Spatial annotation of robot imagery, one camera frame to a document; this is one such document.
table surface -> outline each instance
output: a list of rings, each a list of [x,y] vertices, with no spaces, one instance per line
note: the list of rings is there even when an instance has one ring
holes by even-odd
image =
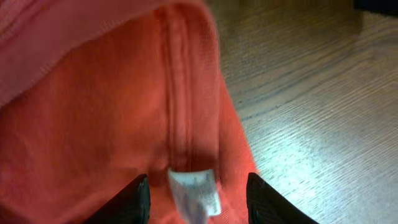
[[[320,223],[397,223],[398,19],[351,4],[210,2],[261,176]]]

wood grain surface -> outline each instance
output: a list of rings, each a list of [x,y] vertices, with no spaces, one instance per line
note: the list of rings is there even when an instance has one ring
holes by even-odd
[[[320,223],[398,223],[398,19],[340,0],[210,6],[261,176]]]

white tag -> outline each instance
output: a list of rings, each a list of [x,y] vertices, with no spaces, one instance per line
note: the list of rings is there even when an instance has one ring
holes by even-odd
[[[177,209],[190,223],[205,223],[201,221],[221,213],[213,170],[200,172],[169,170],[169,181]]]

orange fabric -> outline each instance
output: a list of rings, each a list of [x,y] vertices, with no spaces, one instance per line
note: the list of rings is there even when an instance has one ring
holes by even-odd
[[[69,50],[32,88],[30,73],[10,75],[21,68],[0,73],[0,221],[80,223],[146,173],[150,223],[183,223],[171,167],[214,169],[222,214],[210,223],[248,222],[255,168],[213,23],[197,3],[160,2]]]

folded fabric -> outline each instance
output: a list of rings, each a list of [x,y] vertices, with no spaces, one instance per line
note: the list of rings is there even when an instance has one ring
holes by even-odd
[[[195,0],[0,1],[0,222],[81,223],[139,174],[149,223],[183,223],[167,170],[213,169],[247,223],[252,154]]]

